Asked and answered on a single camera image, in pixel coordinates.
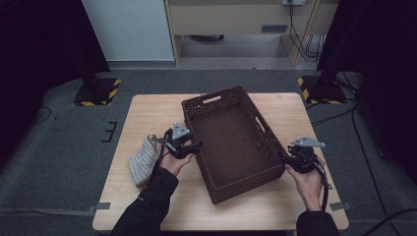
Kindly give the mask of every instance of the folded towel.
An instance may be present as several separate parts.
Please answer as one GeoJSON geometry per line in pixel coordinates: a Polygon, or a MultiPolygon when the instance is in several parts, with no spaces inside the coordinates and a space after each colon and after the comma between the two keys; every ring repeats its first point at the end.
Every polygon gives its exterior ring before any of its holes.
{"type": "Polygon", "coordinates": [[[138,188],[149,179],[157,160],[157,143],[154,139],[154,135],[147,136],[139,152],[129,157],[130,169],[138,188]]]}

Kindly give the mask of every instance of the hand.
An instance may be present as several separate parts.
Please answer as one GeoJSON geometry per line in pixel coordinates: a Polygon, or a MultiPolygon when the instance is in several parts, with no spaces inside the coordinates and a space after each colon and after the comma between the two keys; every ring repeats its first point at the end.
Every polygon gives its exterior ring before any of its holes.
{"type": "MultiPolygon", "coordinates": [[[[318,158],[319,163],[325,167],[325,162],[318,158]]],[[[295,171],[290,165],[286,164],[285,168],[288,173],[294,178],[297,185],[297,191],[303,199],[306,209],[309,211],[322,210],[320,207],[319,196],[322,190],[322,176],[317,169],[314,169],[306,174],[300,174],[295,171]]]]}
{"type": "Polygon", "coordinates": [[[160,161],[159,167],[165,168],[175,176],[178,176],[182,167],[190,163],[191,158],[193,157],[193,154],[190,153],[183,159],[177,159],[169,152],[167,147],[164,148],[163,154],[165,154],[165,156],[160,161]]]}

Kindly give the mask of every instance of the basket handle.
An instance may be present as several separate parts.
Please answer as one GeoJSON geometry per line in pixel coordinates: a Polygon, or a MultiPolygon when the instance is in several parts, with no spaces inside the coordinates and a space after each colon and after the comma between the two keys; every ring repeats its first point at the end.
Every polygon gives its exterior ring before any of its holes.
{"type": "Polygon", "coordinates": [[[208,104],[214,101],[221,100],[221,92],[203,95],[201,99],[202,104],[208,104]]]}

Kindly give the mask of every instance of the wooden table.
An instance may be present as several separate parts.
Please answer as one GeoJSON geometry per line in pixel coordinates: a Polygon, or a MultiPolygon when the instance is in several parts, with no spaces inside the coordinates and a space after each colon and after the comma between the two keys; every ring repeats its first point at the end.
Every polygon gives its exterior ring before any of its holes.
{"type": "MultiPolygon", "coordinates": [[[[198,95],[146,94],[133,98],[100,199],[101,203],[110,203],[110,208],[97,210],[92,223],[95,230],[111,230],[140,192],[135,187],[128,157],[139,151],[147,135],[161,137],[174,121],[184,125],[181,101],[198,95]]],[[[252,93],[250,96],[283,146],[304,136],[316,138],[297,93],[252,93]]],[[[315,151],[324,158],[319,148],[315,151]]],[[[327,167],[326,170],[333,186],[328,202],[338,203],[337,190],[327,167]]],[[[297,217],[305,210],[294,180],[286,172],[275,181],[218,205],[211,203],[195,159],[182,169],[178,179],[180,183],[171,198],[169,213],[162,221],[162,230],[290,230],[296,228],[297,217]]],[[[338,229],[347,228],[343,209],[327,209],[338,229]]]]}

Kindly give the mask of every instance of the black curtain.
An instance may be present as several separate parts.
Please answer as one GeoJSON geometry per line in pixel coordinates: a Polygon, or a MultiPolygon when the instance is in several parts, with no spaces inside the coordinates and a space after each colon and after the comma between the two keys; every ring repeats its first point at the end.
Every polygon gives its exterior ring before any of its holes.
{"type": "Polygon", "coordinates": [[[41,107],[44,93],[80,77],[68,55],[70,43],[79,46],[92,72],[109,71],[80,0],[0,0],[0,166],[41,107]],[[63,29],[71,38],[63,36],[63,29]]]}
{"type": "Polygon", "coordinates": [[[318,70],[361,73],[357,98],[381,156],[417,184],[416,11],[416,1],[340,0],[318,70]]]}

